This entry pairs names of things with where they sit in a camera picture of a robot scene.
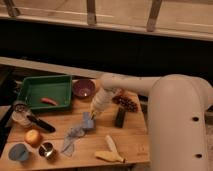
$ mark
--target green plastic bin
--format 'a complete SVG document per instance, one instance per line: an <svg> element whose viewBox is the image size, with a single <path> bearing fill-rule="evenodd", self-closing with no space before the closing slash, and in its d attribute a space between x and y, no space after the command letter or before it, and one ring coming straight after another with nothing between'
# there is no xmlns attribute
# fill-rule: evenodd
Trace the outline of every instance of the green plastic bin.
<svg viewBox="0 0 213 171"><path fill-rule="evenodd" d="M26 102L32 112L48 112L70 109L71 95L71 75L26 77L23 80L17 100ZM58 105L53 106L41 102L43 97L55 100Z"/></svg>

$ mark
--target black handle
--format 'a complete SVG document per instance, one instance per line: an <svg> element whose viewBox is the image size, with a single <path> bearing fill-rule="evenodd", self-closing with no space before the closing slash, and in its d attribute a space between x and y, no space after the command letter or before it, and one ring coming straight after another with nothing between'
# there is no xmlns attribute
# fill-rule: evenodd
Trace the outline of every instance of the black handle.
<svg viewBox="0 0 213 171"><path fill-rule="evenodd" d="M32 115L27 115L27 118L31 121L31 122L34 122L36 123L36 125L40 126L41 128L47 130L48 132L55 132L55 128L48 124L47 122L39 119L39 118L36 118L35 116L32 116Z"/></svg>

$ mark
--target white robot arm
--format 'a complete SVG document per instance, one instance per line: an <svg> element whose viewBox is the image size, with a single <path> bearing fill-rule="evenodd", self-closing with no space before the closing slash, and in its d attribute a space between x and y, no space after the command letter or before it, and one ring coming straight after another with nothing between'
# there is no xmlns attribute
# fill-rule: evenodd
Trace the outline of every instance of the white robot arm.
<svg viewBox="0 0 213 171"><path fill-rule="evenodd" d="M104 74L93 98L93 114L101 113L117 89L148 97L148 131L152 171L208 171L204 112L213 104L213 88L186 75L131 77Z"/></svg>

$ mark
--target blue cup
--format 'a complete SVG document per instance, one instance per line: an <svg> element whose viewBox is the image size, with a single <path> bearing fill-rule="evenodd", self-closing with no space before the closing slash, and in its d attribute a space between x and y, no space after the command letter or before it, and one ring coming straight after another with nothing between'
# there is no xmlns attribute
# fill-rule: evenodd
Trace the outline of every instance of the blue cup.
<svg viewBox="0 0 213 171"><path fill-rule="evenodd" d="M29 151L24 144L19 143L10 149L8 156L10 160L22 162L29 158Z"/></svg>

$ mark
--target small bowl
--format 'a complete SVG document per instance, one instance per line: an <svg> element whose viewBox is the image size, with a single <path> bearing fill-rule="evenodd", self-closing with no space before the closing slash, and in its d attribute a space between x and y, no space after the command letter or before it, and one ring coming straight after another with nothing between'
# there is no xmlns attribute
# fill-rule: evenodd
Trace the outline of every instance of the small bowl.
<svg viewBox="0 0 213 171"><path fill-rule="evenodd" d="M86 98L95 92L95 84L90 79L81 79L73 84L73 94L79 98Z"/></svg>

